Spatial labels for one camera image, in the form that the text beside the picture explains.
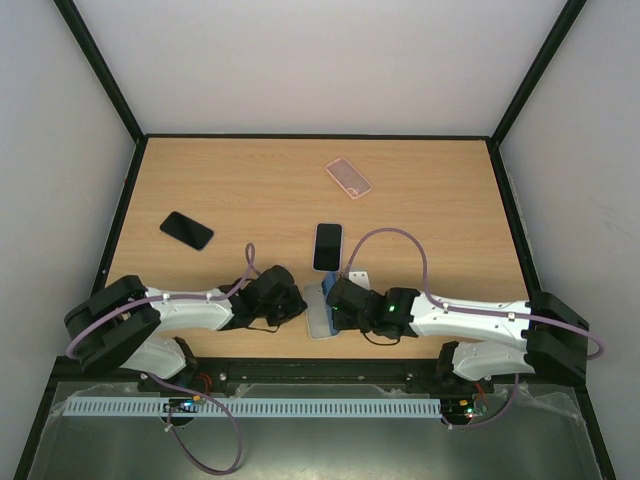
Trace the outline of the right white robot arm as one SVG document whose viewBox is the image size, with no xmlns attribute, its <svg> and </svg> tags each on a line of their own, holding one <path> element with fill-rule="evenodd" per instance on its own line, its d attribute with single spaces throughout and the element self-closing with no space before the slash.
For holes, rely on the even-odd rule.
<svg viewBox="0 0 640 480">
<path fill-rule="evenodd" d="M 564 386 L 586 381 L 588 323 L 551 293 L 487 303 L 431 297 L 412 288 L 380 294 L 341 277 L 325 299 L 338 331 L 392 341 L 449 338 L 439 354 L 436 379 L 450 392 L 497 375 L 536 375 Z"/>
</svg>

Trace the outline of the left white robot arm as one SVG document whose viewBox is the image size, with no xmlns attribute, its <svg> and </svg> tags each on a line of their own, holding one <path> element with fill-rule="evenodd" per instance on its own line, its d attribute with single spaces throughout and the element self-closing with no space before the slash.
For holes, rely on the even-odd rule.
<svg viewBox="0 0 640 480">
<path fill-rule="evenodd" d="M 258 319 L 277 331 L 306 308 L 292 274 L 280 265 L 200 292 L 160 290 L 128 275 L 65 316 L 66 355 L 87 374 L 126 369 L 188 387 L 199 366 L 177 331 L 244 330 Z"/>
</svg>

